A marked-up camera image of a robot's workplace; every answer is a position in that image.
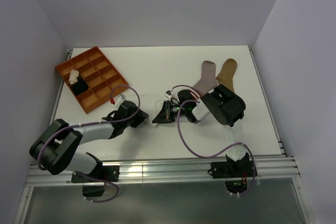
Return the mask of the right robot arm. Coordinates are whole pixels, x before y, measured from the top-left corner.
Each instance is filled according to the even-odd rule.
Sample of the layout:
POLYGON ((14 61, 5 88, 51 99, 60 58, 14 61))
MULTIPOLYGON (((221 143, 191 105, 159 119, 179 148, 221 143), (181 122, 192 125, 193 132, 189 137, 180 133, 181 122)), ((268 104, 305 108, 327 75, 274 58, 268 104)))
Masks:
POLYGON ((166 92, 167 100, 162 102, 159 113, 152 120, 153 124, 177 123, 177 130, 186 149, 194 156, 211 159, 226 153, 224 162, 213 162, 210 175, 213 178, 230 178, 251 176, 255 171, 252 155, 243 144, 242 119, 246 109, 245 102, 234 91, 220 84, 201 95, 195 89, 183 89, 172 97, 172 91, 166 92), (202 156, 193 151, 184 139, 180 126, 180 118, 185 117, 196 124, 212 115, 225 128, 225 140, 229 145, 211 156, 202 156))

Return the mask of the cream brown striped sock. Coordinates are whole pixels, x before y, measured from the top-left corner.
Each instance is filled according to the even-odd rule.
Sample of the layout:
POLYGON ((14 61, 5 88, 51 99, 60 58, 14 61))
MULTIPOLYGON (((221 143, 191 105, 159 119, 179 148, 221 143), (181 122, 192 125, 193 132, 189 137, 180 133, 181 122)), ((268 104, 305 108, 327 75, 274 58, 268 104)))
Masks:
POLYGON ((73 85, 79 81, 81 78, 80 73, 78 70, 71 70, 69 79, 68 79, 68 84, 73 85))

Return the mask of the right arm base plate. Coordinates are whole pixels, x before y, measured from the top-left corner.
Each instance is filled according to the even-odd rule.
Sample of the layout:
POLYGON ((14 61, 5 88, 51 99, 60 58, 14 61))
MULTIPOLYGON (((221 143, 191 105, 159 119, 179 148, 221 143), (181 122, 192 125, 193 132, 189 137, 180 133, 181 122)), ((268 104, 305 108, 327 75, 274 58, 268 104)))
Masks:
POLYGON ((256 177, 258 175, 252 161, 211 162, 207 173, 214 179, 256 177))

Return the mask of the white sock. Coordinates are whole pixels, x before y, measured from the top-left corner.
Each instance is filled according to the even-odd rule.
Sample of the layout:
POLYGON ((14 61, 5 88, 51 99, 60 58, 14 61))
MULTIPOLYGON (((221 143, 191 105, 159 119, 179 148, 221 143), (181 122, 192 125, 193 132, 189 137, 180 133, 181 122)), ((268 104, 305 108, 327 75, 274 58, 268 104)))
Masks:
POLYGON ((158 100, 155 103, 155 117, 152 120, 153 124, 163 124, 166 119, 165 114, 165 101, 164 100, 158 100))

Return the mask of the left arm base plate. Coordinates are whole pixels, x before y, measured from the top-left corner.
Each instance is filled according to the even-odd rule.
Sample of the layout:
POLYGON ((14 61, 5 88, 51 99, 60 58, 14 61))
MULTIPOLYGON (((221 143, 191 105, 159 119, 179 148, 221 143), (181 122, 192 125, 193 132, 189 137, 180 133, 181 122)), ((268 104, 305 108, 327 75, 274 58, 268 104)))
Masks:
POLYGON ((119 180, 120 166, 111 165, 95 168, 90 174, 82 175, 75 172, 72 175, 72 183, 89 183, 89 182, 117 182, 119 180))

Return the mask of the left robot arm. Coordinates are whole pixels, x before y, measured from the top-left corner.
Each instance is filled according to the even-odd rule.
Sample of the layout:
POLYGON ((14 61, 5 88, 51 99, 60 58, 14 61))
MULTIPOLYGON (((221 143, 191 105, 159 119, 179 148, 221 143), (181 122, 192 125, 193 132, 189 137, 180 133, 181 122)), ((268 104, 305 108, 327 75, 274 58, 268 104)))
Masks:
POLYGON ((63 119, 56 119, 35 141, 29 154, 52 175, 68 170, 79 177, 81 174, 91 182, 110 179, 113 173, 108 172, 103 162, 91 153, 80 153, 80 144, 95 140, 109 140, 120 136, 128 127, 136 128, 149 115, 139 109, 135 103, 124 100, 117 110, 110 112, 98 122, 83 125, 71 125, 63 119))

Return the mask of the black sock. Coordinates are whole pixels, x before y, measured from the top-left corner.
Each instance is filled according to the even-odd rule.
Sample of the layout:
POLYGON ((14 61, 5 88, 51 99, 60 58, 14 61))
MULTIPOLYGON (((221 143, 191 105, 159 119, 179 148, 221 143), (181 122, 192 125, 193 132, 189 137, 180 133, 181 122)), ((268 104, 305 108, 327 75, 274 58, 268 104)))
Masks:
POLYGON ((70 85, 70 89, 74 96, 79 96, 89 89, 88 84, 84 79, 79 79, 76 83, 70 85))

